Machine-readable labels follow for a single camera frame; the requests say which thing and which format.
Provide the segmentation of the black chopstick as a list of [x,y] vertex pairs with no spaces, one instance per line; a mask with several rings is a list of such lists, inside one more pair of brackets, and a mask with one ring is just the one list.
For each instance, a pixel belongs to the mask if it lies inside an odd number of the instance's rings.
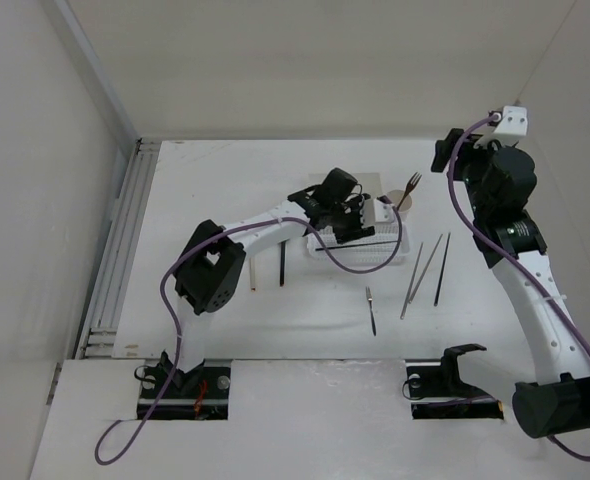
[[441,262],[441,266],[440,266],[440,272],[439,272],[438,282],[437,282],[436,291],[435,291],[435,295],[434,295],[434,301],[433,301],[434,307],[437,307],[439,305],[439,299],[440,299],[441,290],[442,290],[442,286],[443,286],[445,268],[446,268],[448,252],[449,252],[449,247],[450,247],[450,242],[451,242],[451,235],[452,235],[451,232],[449,232],[447,235],[446,245],[445,245],[444,253],[442,256],[442,262]]
[[396,244],[396,241],[377,241],[377,242],[368,242],[368,243],[361,243],[361,244],[343,244],[343,245],[335,245],[335,246],[328,246],[328,247],[318,247],[315,251],[323,251],[323,250],[342,250],[342,249],[353,249],[353,248],[366,248],[372,246],[379,246],[379,245],[389,245],[389,244]]

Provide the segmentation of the brown wooden fork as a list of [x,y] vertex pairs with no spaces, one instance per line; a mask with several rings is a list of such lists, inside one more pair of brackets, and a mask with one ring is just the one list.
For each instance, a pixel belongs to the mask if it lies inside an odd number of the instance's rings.
[[399,200],[399,202],[397,203],[397,210],[400,211],[401,207],[403,205],[403,203],[405,202],[405,200],[410,196],[410,194],[415,190],[415,188],[418,186],[419,182],[421,181],[422,175],[419,172],[415,172],[411,178],[408,180],[405,189],[404,189],[404,193],[401,197],[401,199]]

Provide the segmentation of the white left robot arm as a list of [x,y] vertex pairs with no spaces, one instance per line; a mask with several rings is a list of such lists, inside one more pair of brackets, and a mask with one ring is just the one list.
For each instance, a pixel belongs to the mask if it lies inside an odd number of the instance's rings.
[[164,384],[176,396],[198,387],[212,315],[234,295],[246,260],[296,238],[329,228],[339,244],[375,233],[367,210],[373,197],[358,180],[334,168],[319,184],[290,194],[272,209],[228,225],[201,222],[160,282],[176,330],[176,353]]

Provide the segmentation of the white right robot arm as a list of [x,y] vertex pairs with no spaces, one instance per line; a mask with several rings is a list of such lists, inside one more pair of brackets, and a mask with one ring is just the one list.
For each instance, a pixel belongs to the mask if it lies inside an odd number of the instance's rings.
[[432,171],[464,184],[473,216],[455,209],[504,289],[527,345],[528,373],[514,359],[493,365],[485,347],[467,344],[438,369],[452,394],[473,385],[512,407],[531,438],[590,429],[590,346],[572,322],[552,277],[547,245],[526,210],[537,185],[531,156],[516,145],[453,128],[435,143]]

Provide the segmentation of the white square box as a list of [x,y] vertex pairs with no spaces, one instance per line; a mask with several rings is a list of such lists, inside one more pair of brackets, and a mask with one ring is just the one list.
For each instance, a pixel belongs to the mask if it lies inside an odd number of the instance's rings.
[[[310,173],[308,175],[308,184],[321,184],[326,178],[326,173]],[[362,186],[362,192],[369,194],[371,197],[379,197],[384,194],[382,188],[381,175],[377,172],[353,173],[358,183]]]

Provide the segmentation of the white paper cup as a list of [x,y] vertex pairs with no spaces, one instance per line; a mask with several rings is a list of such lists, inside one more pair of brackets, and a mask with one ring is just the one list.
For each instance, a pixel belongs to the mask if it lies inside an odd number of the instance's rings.
[[399,213],[401,220],[406,221],[413,205],[411,194],[407,194],[401,189],[395,189],[387,192],[386,197],[391,201],[392,206]]

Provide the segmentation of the white perforated basket tray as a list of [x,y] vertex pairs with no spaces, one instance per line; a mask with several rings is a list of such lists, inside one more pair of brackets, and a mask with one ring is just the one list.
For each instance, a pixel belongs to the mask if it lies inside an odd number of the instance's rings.
[[[374,235],[360,238],[358,240],[349,241],[346,243],[338,243],[330,227],[318,232],[320,238],[326,246],[335,246],[343,244],[361,244],[377,241],[398,241],[399,227],[397,224],[377,224],[375,225]],[[408,239],[406,226],[402,222],[402,242],[396,251],[391,263],[401,263],[405,256],[410,253],[411,242]],[[315,251],[316,248],[322,247],[319,239],[310,234],[307,236],[307,250],[310,257],[314,260],[330,261],[325,251]],[[376,266],[387,260],[393,253],[396,244],[379,245],[366,248],[353,248],[342,250],[329,250],[336,259],[346,266]]]

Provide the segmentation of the black spoon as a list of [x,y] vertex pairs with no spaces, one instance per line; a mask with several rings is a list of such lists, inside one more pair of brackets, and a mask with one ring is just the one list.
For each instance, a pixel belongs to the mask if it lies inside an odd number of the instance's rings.
[[286,276],[286,247],[287,241],[282,241],[279,244],[279,286],[285,285]]

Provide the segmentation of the small metal fork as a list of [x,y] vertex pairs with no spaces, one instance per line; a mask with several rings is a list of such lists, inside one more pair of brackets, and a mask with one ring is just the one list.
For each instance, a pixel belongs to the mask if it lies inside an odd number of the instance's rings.
[[377,327],[376,327],[376,321],[375,321],[375,316],[374,316],[374,302],[373,302],[373,295],[372,295],[372,291],[370,286],[366,286],[365,287],[365,294],[366,294],[366,300],[368,303],[368,308],[369,308],[369,315],[370,315],[370,324],[371,324],[371,331],[373,336],[377,336]]

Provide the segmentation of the beige wooden spoon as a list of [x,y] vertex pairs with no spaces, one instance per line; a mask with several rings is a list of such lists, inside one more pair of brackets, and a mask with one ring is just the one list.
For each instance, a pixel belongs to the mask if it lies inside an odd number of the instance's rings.
[[249,269],[249,286],[252,292],[255,292],[257,289],[257,281],[256,281],[256,267],[255,267],[255,259],[250,258],[248,261],[248,269]]

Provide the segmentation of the metal chopstick left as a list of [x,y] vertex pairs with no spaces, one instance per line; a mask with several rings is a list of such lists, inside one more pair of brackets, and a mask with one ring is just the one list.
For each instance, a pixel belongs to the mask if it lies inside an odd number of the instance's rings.
[[412,293],[412,290],[413,290],[413,286],[414,286],[414,282],[415,282],[415,277],[416,277],[417,270],[418,270],[418,267],[419,267],[419,262],[420,262],[420,259],[421,259],[423,248],[424,248],[424,242],[422,241],[422,242],[420,242],[419,249],[418,249],[417,255],[415,257],[414,265],[413,265],[413,268],[412,268],[412,271],[411,271],[411,276],[410,276],[409,284],[408,284],[408,287],[407,287],[406,295],[405,295],[405,298],[404,298],[404,303],[403,303],[402,310],[401,310],[401,313],[400,313],[400,320],[404,320],[405,315],[406,315],[406,311],[407,311],[407,308],[408,308],[408,305],[410,303],[410,297],[411,297],[411,293]]

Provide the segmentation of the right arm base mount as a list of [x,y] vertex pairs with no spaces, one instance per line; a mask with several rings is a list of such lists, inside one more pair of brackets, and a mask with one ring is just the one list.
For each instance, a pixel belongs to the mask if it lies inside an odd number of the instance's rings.
[[479,344],[446,348],[437,359],[406,359],[401,393],[411,405],[413,420],[504,420],[502,403],[461,380],[458,360],[486,351]]

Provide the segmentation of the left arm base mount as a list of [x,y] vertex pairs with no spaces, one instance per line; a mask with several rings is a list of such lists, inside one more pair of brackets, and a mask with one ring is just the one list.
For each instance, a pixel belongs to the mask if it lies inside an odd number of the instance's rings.
[[[172,367],[163,352],[156,364],[144,364],[134,371],[140,383],[136,414],[142,420],[161,392]],[[156,404],[150,420],[220,421],[229,414],[232,362],[206,360],[188,373],[178,369]]]

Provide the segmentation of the aluminium rail frame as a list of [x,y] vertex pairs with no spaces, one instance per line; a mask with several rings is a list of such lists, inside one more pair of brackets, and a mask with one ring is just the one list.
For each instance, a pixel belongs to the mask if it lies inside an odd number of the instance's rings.
[[153,176],[153,156],[141,150],[142,138],[105,72],[82,24],[67,1],[41,3],[71,59],[117,150],[109,200],[100,231],[82,316],[67,356],[109,358],[133,261],[137,229]]

